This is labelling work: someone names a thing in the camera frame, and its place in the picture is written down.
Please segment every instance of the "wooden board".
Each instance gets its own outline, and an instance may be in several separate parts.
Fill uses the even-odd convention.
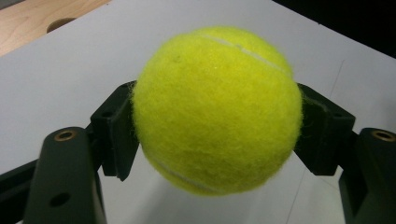
[[[63,18],[78,18],[110,0],[26,0],[0,10],[0,56],[47,32]]]

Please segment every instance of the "white table surface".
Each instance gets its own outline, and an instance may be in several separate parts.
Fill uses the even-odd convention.
[[[47,134],[85,127],[169,37],[209,25],[278,46],[298,82],[357,117],[355,131],[396,132],[396,60],[264,0],[113,0],[0,58],[0,173],[37,159]],[[336,177],[292,155],[262,188],[206,198],[174,188],[139,150],[130,177],[102,176],[108,223],[345,223]]]

